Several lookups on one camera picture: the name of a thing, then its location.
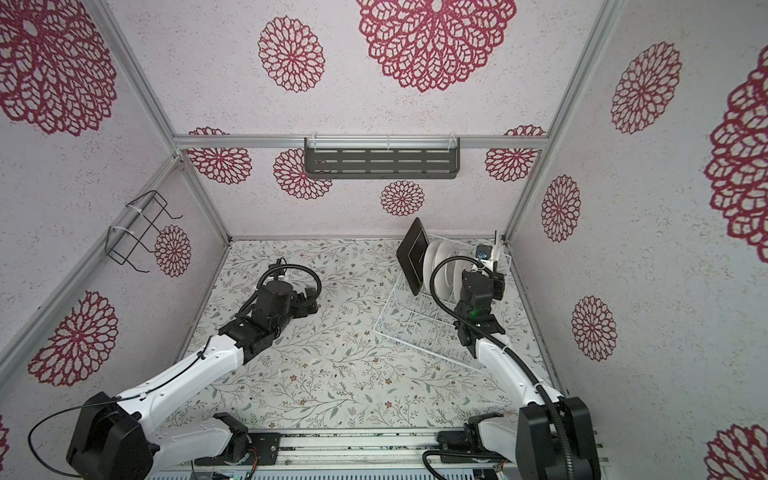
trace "dish rack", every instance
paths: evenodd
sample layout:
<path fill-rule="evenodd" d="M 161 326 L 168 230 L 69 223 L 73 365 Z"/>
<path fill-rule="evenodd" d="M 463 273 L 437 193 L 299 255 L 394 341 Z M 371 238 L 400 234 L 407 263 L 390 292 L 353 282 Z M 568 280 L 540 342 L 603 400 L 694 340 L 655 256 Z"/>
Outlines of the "dish rack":
<path fill-rule="evenodd" d="M 493 240 L 478 241 L 477 244 L 464 243 L 458 240 L 427 235 L 429 242 L 446 240 L 453 244 L 456 255 L 475 257 L 475 248 L 480 243 L 493 243 Z M 511 279 L 509 266 L 511 257 L 502 254 L 498 261 L 498 271 L 504 272 Z M 453 309 L 458 299 L 453 293 L 448 299 L 441 299 Z M 392 292 L 389 294 L 379 319 L 373 326 L 373 331 L 395 342 L 404 343 L 430 355 L 437 356 L 449 362 L 457 363 L 469 369 L 484 372 L 482 364 L 458 340 L 453 318 L 435 305 L 432 295 L 425 286 L 419 295 L 413 295 L 405 275 L 401 272 Z"/>

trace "small red flower print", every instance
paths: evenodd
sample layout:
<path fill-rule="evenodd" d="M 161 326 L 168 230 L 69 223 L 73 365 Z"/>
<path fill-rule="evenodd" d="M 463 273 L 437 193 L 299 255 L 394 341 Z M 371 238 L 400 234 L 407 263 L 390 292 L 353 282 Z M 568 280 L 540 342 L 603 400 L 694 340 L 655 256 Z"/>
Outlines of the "small red flower print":
<path fill-rule="evenodd" d="M 117 336 L 118 318 L 109 300 L 99 292 L 85 292 L 27 370 L 40 383 L 73 386 L 109 359 Z"/>
<path fill-rule="evenodd" d="M 228 135 L 218 128 L 196 128 L 190 135 Z M 250 157 L 245 148 L 189 148 L 187 155 L 197 171 L 220 184 L 238 184 L 250 175 Z"/>
<path fill-rule="evenodd" d="M 368 55 L 400 86 L 445 90 L 488 63 L 514 0 L 357 0 Z"/>
<path fill-rule="evenodd" d="M 768 432 L 760 425 L 731 425 L 728 430 L 719 430 L 707 447 L 707 480 L 768 478 Z"/>
<path fill-rule="evenodd" d="M 611 116 L 616 129 L 633 134 L 664 113 L 680 83 L 680 52 L 662 41 L 630 62 L 616 85 Z"/>
<path fill-rule="evenodd" d="M 275 18 L 259 39 L 259 58 L 266 73 L 288 91 L 307 91 L 325 71 L 323 47 L 310 27 L 294 18 Z"/>
<path fill-rule="evenodd" d="M 576 228 L 581 214 L 581 199 L 576 182 L 568 175 L 555 178 L 541 202 L 541 225 L 553 242 L 568 238 Z"/>
<path fill-rule="evenodd" d="M 5 459 L 5 454 L 8 453 L 8 429 L 2 424 L 2 416 L 0 416 L 0 472 L 2 472 L 2 461 Z"/>
<path fill-rule="evenodd" d="M 0 2 L 0 103 L 46 134 L 98 130 L 117 98 L 117 72 L 75 0 Z"/>
<path fill-rule="evenodd" d="M 304 200 L 322 197 L 333 185 L 332 180 L 313 180 L 304 169 L 304 150 L 300 148 L 281 152 L 275 159 L 273 175 L 280 188 Z"/>
<path fill-rule="evenodd" d="M 578 348 L 593 360 L 606 360 L 616 348 L 614 314 L 599 298 L 586 296 L 579 300 L 571 318 L 571 330 Z"/>
<path fill-rule="evenodd" d="M 398 180 L 384 187 L 382 207 L 397 217 L 407 217 L 419 211 L 424 204 L 424 190 L 413 182 Z"/>
<path fill-rule="evenodd" d="M 710 206 L 728 219 L 728 235 L 757 248 L 768 263 L 768 46 L 757 68 L 728 95 L 723 123 L 710 135 Z"/>
<path fill-rule="evenodd" d="M 546 133 L 541 127 L 520 125 L 504 135 L 541 136 Z M 496 180 L 519 180 L 528 175 L 537 155 L 538 151 L 533 148 L 493 148 L 485 154 L 485 169 Z"/>
<path fill-rule="evenodd" d="M 168 225 L 157 235 L 154 242 L 154 259 L 166 275 L 180 276 L 186 272 L 191 257 L 190 239 L 181 228 Z"/>

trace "red doily pattern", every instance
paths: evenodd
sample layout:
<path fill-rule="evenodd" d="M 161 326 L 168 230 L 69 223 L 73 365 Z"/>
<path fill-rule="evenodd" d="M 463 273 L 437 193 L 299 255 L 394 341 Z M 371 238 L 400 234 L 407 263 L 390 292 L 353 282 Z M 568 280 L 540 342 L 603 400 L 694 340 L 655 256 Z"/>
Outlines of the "red doily pattern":
<path fill-rule="evenodd" d="M 707 480 L 765 480 L 768 478 L 768 432 L 760 425 L 731 425 L 707 442 Z"/>
<path fill-rule="evenodd" d="M 382 73 L 402 87 L 445 90 L 488 63 L 514 0 L 357 0 L 360 33 Z"/>
<path fill-rule="evenodd" d="M 117 72 L 77 0 L 0 2 L 0 102 L 46 134 L 98 130 L 117 98 Z"/>
<path fill-rule="evenodd" d="M 680 52 L 662 41 L 639 54 L 616 85 L 611 116 L 616 129 L 633 134 L 664 113 L 680 83 Z"/>
<path fill-rule="evenodd" d="M 304 200 L 322 197 L 333 185 L 332 180 L 313 180 L 307 177 L 304 169 L 304 150 L 300 148 L 281 152 L 275 159 L 273 175 L 280 188 Z"/>
<path fill-rule="evenodd" d="M 397 217 L 407 217 L 419 211 L 424 204 L 424 190 L 413 182 L 398 180 L 384 187 L 382 207 Z"/>
<path fill-rule="evenodd" d="M 154 259 L 168 276 L 180 276 L 187 271 L 192 248 L 187 234 L 176 225 L 167 225 L 154 242 Z"/>
<path fill-rule="evenodd" d="M 541 136 L 547 134 L 541 127 L 520 125 L 504 135 Z M 493 148 L 485 154 L 485 169 L 496 180 L 515 181 L 528 176 L 538 152 L 533 148 Z"/>
<path fill-rule="evenodd" d="M 323 47 L 310 27 L 294 18 L 275 18 L 259 39 L 259 58 L 266 73 L 288 91 L 307 91 L 325 71 Z"/>
<path fill-rule="evenodd" d="M 710 135 L 710 206 L 728 219 L 728 235 L 746 240 L 768 263 L 768 47 L 757 68 L 728 95 L 723 123 Z"/>
<path fill-rule="evenodd" d="M 553 242 L 568 238 L 576 228 L 581 214 L 581 199 L 576 182 L 568 175 L 555 178 L 541 202 L 541 224 Z"/>
<path fill-rule="evenodd" d="M 85 292 L 27 370 L 40 383 L 73 386 L 109 359 L 117 336 L 118 318 L 109 300 L 99 292 Z"/>
<path fill-rule="evenodd" d="M 228 135 L 218 128 L 202 127 L 190 135 Z M 250 175 L 250 157 L 245 148 L 189 148 L 192 165 L 197 171 L 220 184 L 238 184 Z"/>
<path fill-rule="evenodd" d="M 593 360 L 606 360 L 616 348 L 614 315 L 599 298 L 586 296 L 579 300 L 571 318 L 571 330 L 578 348 Z"/>
<path fill-rule="evenodd" d="M 2 415 L 0 415 L 0 472 L 2 472 L 2 461 L 5 460 L 6 453 L 8 453 L 8 429 L 2 424 Z"/>

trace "table surface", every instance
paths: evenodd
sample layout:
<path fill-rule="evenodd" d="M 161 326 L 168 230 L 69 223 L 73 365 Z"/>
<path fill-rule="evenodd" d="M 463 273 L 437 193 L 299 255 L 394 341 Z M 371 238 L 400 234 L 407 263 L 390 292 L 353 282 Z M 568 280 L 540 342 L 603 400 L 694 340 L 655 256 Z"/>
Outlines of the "table surface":
<path fill-rule="evenodd" d="M 229 412 L 250 428 L 275 429 L 453 427 L 484 412 L 516 415 L 488 374 L 373 332 L 401 272 L 398 245 L 399 240 L 233 242 L 187 353 L 230 321 L 280 257 L 319 274 L 319 312 L 293 320 L 272 347 L 195 395 L 164 426 L 187 425 L 216 412 Z M 297 286 L 311 282 L 301 272 L 288 277 Z M 548 379 L 509 275 L 494 314 L 521 358 Z"/>

